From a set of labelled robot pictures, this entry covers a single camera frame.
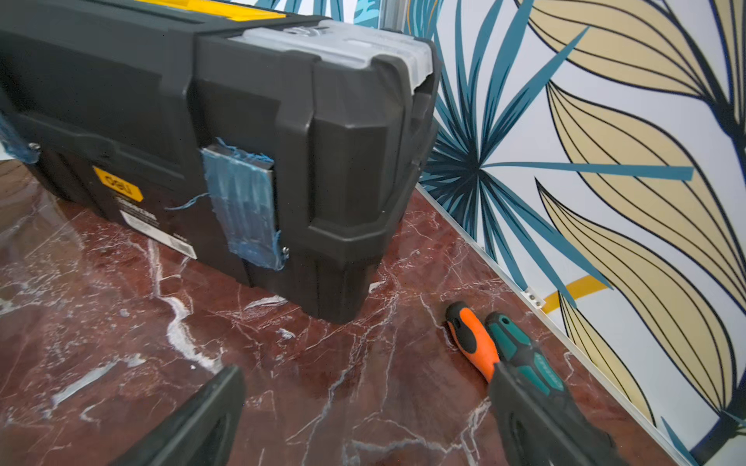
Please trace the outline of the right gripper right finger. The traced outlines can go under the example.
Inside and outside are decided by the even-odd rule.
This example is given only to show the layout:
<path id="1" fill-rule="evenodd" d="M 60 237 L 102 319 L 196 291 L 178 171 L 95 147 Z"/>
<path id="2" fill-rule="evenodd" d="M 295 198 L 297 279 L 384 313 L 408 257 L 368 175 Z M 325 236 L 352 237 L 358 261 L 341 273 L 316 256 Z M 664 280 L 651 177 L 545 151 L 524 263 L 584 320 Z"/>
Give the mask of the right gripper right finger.
<path id="1" fill-rule="evenodd" d="M 505 363 L 489 384 L 510 465 L 626 465 L 609 434 L 590 424 L 569 394 L 544 394 Z"/>

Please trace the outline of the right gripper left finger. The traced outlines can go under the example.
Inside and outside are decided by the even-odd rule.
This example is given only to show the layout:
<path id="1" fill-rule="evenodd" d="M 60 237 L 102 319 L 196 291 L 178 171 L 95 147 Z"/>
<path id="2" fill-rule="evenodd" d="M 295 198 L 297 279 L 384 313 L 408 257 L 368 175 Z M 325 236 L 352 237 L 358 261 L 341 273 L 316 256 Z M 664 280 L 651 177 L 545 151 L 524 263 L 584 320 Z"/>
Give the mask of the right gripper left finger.
<path id="1" fill-rule="evenodd" d="M 225 465 L 245 402 L 236 365 L 223 368 L 114 465 Z"/>

